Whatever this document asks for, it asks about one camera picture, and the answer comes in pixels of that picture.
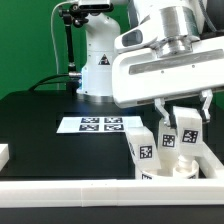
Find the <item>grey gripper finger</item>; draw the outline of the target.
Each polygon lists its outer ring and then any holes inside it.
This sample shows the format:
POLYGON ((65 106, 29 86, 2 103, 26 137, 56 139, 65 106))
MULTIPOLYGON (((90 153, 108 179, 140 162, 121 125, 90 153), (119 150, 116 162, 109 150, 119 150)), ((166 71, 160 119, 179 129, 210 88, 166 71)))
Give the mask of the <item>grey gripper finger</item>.
POLYGON ((203 90, 200 95, 200 102, 202 103, 201 107, 201 116, 202 120, 204 123, 209 123, 210 122, 210 113, 209 113, 209 108, 213 99, 213 92, 211 89, 203 90))
POLYGON ((173 114, 173 111, 168 112, 165 109, 165 100, 163 98, 156 98, 154 100, 154 107, 162 117, 165 126, 171 129, 175 129, 177 127, 175 115, 173 114))

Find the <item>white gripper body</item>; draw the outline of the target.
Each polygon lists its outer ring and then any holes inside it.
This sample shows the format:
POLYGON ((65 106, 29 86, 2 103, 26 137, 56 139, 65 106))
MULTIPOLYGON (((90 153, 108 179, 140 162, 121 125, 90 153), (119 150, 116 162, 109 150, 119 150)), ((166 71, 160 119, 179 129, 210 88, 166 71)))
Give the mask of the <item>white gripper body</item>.
POLYGON ((189 54, 157 58, 149 48, 120 54, 112 66, 112 90, 121 108, 224 90, 224 36, 192 44, 189 54))

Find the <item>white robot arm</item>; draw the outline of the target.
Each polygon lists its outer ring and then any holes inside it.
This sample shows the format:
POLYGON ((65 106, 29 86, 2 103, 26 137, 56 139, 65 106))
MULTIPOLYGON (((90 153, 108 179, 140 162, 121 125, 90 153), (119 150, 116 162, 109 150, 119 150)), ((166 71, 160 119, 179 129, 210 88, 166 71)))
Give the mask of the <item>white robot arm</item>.
POLYGON ((94 31, 87 34, 88 69, 107 71, 96 82, 84 72, 89 94, 113 95, 123 108, 154 104, 166 122, 166 100, 199 95, 210 120, 212 93, 224 89, 224 37, 207 13, 208 0, 81 0, 94 31))

